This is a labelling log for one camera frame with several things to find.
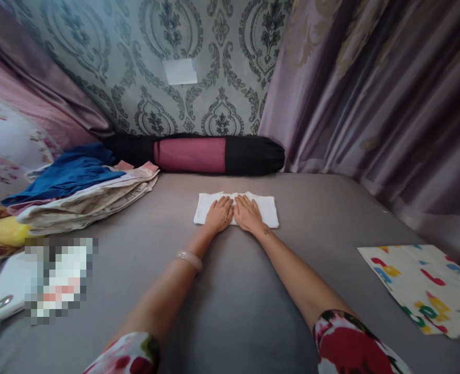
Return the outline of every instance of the red floral fabric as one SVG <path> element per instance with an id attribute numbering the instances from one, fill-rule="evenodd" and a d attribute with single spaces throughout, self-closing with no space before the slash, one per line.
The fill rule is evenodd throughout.
<path id="1" fill-rule="evenodd" d="M 320 374 L 410 374 L 408 366 L 349 313 L 324 312 L 313 329 Z M 146 332 L 132 332 L 108 347 L 84 374 L 155 374 L 159 344 Z"/>
<path id="2" fill-rule="evenodd" d="M 408 374 L 408 366 L 351 314 L 329 310 L 313 328 L 320 374 Z"/>

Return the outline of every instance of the bed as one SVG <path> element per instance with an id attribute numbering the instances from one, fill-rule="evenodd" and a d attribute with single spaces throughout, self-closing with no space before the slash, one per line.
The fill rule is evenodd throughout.
<path id="1" fill-rule="evenodd" d="M 368 192 L 332 175 L 161 174 L 153 192 L 66 237 L 98 238 L 87 298 L 51 325 L 22 315 L 0 329 L 0 373 L 79 373 L 195 230 L 199 192 L 276 198 L 276 233 L 416 373 L 460 374 L 460 339 L 424 336 L 356 247 L 423 241 Z M 163 349 L 160 373 L 312 373 L 318 354 L 258 243 L 236 226 L 213 242 Z"/>

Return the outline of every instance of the white device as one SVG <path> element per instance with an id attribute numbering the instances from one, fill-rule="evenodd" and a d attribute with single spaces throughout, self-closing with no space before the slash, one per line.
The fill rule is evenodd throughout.
<path id="1" fill-rule="evenodd" d="M 24 309 L 25 293 L 30 289 L 31 268 L 34 263 L 26 261 L 21 252 L 6 260 L 0 273 L 0 320 Z"/>

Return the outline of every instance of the wallpaper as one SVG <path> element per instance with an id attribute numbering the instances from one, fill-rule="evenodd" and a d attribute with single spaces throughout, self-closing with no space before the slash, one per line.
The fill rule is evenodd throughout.
<path id="1" fill-rule="evenodd" d="M 256 134 L 292 0 L 0 0 L 115 129 Z M 193 58 L 170 86 L 162 60 Z"/>

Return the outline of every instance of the hand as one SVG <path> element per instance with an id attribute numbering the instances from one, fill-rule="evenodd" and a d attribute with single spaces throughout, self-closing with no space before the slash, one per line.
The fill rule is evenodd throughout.
<path id="1" fill-rule="evenodd" d="M 246 195 L 239 195 L 235 198 L 235 201 L 235 221 L 243 230 L 255 233 L 266 226 L 262 222 L 261 213 L 254 199 L 251 203 Z"/>
<path id="2" fill-rule="evenodd" d="M 223 196 L 219 201 L 214 201 L 205 217 L 205 224 L 209 229 L 219 233 L 226 229 L 233 218 L 233 200 Z"/>

